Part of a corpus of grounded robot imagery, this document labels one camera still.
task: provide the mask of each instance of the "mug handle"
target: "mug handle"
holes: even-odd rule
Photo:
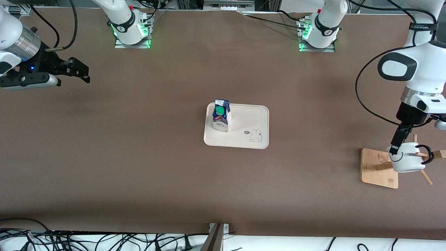
[[[427,153],[429,154],[429,158],[427,159],[427,161],[421,162],[421,165],[426,165],[431,163],[434,160],[434,154],[432,153],[432,149],[426,145],[418,145],[415,146],[416,148],[420,148],[420,147],[424,147],[427,150]]]

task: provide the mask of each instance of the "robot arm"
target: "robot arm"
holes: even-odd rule
[[[412,8],[426,10],[438,19],[444,0],[408,0],[408,3]],[[405,45],[410,47],[390,52],[378,63],[381,77],[406,82],[396,114],[401,124],[393,136],[391,154],[398,153],[413,126],[422,124],[429,114],[439,117],[436,128],[446,129],[446,100],[442,95],[446,82],[446,44],[431,41],[432,30],[429,27],[434,20],[430,15],[413,12],[413,17],[416,23],[411,24]]]
[[[60,86],[56,75],[76,76],[90,82],[88,67],[76,58],[60,59],[18,19],[0,8],[0,87],[20,90]]]
[[[92,0],[110,19],[116,37],[126,45],[133,45],[148,36],[147,14],[130,9],[125,0]]]
[[[21,55],[23,53],[19,55],[13,53],[12,46],[20,39],[22,32],[22,23],[4,8],[0,8],[0,76],[17,66],[22,60],[29,59],[26,55]]]
[[[325,0],[320,13],[310,16],[310,29],[303,38],[315,48],[327,48],[336,39],[339,24],[347,13],[346,0]]]

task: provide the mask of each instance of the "milk carton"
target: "milk carton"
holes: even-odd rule
[[[229,132],[231,128],[231,109],[229,101],[225,99],[216,99],[214,112],[212,113],[212,124],[214,129],[222,132]]]

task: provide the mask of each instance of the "black strap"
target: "black strap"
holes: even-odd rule
[[[316,27],[318,28],[318,30],[320,30],[322,32],[322,36],[324,36],[324,37],[330,36],[339,27],[339,25],[337,25],[336,27],[333,27],[333,28],[328,28],[328,27],[324,26],[323,24],[321,24],[321,22],[319,22],[319,15],[316,16],[316,18],[314,19],[314,22],[316,24]]]
[[[411,22],[409,29],[415,30],[415,31],[437,30],[438,24],[416,24],[416,23]]]
[[[133,25],[133,23],[135,23],[135,13],[133,11],[131,11],[132,16],[130,17],[130,19],[122,24],[115,24],[114,22],[111,22],[111,25],[113,25],[113,27],[116,29],[116,31],[121,32],[121,33],[126,33],[127,29]]]

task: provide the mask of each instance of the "wooden base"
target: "wooden base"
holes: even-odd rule
[[[363,148],[361,150],[361,180],[387,188],[398,188],[398,173],[392,169],[369,170],[368,167],[390,162],[387,152]]]

